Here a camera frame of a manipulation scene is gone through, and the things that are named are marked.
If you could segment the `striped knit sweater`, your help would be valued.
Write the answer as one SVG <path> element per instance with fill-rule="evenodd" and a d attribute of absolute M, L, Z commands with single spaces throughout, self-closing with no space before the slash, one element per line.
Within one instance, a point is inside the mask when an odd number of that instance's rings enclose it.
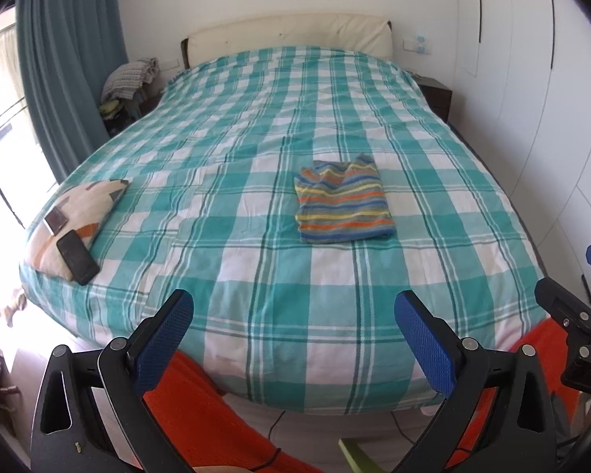
<path fill-rule="evenodd" d="M 340 244 L 395 234 L 375 160 L 317 160 L 294 178 L 300 238 L 309 244 Z"/>

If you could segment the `cream headboard cushion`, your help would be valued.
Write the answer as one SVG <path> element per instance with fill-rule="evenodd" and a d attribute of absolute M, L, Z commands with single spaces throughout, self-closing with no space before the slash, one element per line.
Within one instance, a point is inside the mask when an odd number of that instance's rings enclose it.
<path fill-rule="evenodd" d="M 390 21 L 351 13 L 301 13 L 244 18 L 192 32 L 180 43 L 186 69 L 255 49 L 306 46 L 394 57 Z"/>

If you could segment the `black smartphone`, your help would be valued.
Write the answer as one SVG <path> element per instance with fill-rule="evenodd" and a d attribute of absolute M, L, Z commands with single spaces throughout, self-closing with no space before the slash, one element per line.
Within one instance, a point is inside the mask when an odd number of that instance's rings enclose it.
<path fill-rule="evenodd" d="M 78 285 L 86 285 L 100 272 L 100 267 L 75 231 L 57 241 L 57 250 Z"/>

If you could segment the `dark wooden nightstand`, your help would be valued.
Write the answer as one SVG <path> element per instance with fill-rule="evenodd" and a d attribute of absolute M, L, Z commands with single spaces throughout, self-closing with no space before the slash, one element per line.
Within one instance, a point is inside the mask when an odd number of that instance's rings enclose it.
<path fill-rule="evenodd" d="M 432 112 L 447 123 L 450 117 L 453 91 L 435 78 L 414 75 L 413 79 L 420 88 L 420 92 L 423 93 Z"/>

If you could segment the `teal curtain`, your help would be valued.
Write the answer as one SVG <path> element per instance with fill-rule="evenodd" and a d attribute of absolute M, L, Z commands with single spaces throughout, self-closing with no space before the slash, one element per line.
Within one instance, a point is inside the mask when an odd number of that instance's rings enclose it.
<path fill-rule="evenodd" d="M 15 0 L 15 33 L 30 120 L 57 182 L 110 135 L 105 81 L 128 62 L 117 0 Z"/>

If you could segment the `patterned beige cushion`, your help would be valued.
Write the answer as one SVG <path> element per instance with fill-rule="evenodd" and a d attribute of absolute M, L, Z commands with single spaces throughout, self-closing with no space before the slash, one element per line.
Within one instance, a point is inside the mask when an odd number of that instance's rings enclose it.
<path fill-rule="evenodd" d="M 58 239 L 69 231 L 75 231 L 90 250 L 103 224 L 129 185 L 127 179 L 111 179 L 75 185 L 60 193 L 51 207 L 42 213 L 41 221 L 27 241 L 25 264 L 42 274 L 73 281 L 71 272 L 57 250 Z M 66 227 L 56 236 L 43 223 L 43 217 L 53 206 L 60 207 L 69 218 Z"/>

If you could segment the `small white phone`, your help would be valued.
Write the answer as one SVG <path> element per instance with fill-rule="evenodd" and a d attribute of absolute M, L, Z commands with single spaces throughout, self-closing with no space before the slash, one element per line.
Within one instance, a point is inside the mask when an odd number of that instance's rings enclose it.
<path fill-rule="evenodd" d="M 68 222 L 69 218 L 58 206 L 53 206 L 43 217 L 45 227 L 53 236 L 59 234 L 66 227 Z"/>

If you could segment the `white wardrobe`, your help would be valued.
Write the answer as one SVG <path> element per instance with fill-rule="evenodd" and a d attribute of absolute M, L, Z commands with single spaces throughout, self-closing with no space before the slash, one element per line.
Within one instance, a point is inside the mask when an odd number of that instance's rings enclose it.
<path fill-rule="evenodd" d="M 591 23 L 573 0 L 457 0 L 450 120 L 546 272 L 591 303 Z"/>

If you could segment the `wall switch panel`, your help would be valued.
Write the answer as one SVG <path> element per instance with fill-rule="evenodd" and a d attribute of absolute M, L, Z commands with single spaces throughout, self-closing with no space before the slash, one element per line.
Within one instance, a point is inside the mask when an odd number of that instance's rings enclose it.
<path fill-rule="evenodd" d="M 405 37 L 402 40 L 402 48 L 414 54 L 431 54 L 431 43 L 425 36 Z"/>

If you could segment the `teal plaid bedspread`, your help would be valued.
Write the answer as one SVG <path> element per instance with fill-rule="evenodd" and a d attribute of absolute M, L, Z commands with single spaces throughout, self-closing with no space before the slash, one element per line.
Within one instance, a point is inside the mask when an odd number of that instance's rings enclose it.
<path fill-rule="evenodd" d="M 393 235 L 306 244 L 296 176 L 362 154 Z M 491 349 L 546 316 L 506 193 L 414 79 L 367 54 L 268 48 L 189 69 L 67 185 L 117 178 L 129 186 L 93 242 L 97 277 L 83 286 L 22 265 L 28 300 L 104 345 L 183 289 L 194 318 L 181 350 L 256 404 L 330 415 L 433 402 L 394 319 L 405 289 Z"/>

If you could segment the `orange shaggy rug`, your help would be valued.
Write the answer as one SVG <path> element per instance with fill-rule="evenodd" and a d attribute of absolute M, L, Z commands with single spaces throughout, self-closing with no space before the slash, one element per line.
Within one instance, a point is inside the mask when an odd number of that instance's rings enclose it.
<path fill-rule="evenodd" d="M 567 357 L 563 334 L 553 321 L 545 320 L 517 346 L 527 340 L 537 347 L 548 389 L 559 414 L 559 441 L 567 439 L 580 395 L 561 384 L 561 368 Z M 344 379 L 353 360 L 337 344 L 316 344 L 314 366 L 331 380 Z M 372 452 L 379 467 L 394 467 L 426 429 L 431 416 L 428 406 L 399 411 L 349 415 L 285 412 L 257 406 L 226 395 L 203 369 L 182 352 L 175 352 L 164 375 L 145 402 L 177 451 L 197 471 L 238 467 L 261 472 L 349 472 L 338 447 L 341 438 L 357 439 Z"/>

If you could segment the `pile of folded clothes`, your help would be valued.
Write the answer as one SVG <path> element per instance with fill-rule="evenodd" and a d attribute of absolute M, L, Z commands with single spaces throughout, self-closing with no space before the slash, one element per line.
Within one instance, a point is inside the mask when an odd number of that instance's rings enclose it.
<path fill-rule="evenodd" d="M 160 74 L 157 58 L 141 58 L 117 67 L 103 84 L 99 113 L 105 122 L 111 122 L 121 110 L 131 119 L 142 116 L 141 104 L 146 100 L 145 87 Z"/>

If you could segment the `green object on floor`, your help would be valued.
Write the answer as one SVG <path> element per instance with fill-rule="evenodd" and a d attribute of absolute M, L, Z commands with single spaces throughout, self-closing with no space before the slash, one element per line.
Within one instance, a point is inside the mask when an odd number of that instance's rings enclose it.
<path fill-rule="evenodd" d="M 385 473 L 359 446 L 357 440 L 339 439 L 338 446 L 353 473 Z"/>

